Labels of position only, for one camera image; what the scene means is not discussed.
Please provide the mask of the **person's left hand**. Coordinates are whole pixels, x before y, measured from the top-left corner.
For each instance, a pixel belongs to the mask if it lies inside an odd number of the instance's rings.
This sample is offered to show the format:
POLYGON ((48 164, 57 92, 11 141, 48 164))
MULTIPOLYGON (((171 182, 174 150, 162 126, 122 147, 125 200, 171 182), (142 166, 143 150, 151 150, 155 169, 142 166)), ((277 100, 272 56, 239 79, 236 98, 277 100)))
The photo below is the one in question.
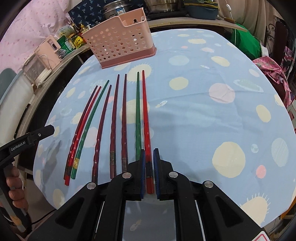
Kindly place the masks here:
POLYGON ((25 192, 23 190, 20 172, 15 166, 13 166, 9 171, 9 175, 6 178, 6 184, 10 188, 9 197, 13 201, 13 205, 16 208, 23 209, 25 212, 27 212, 29 204, 26 200, 25 192))

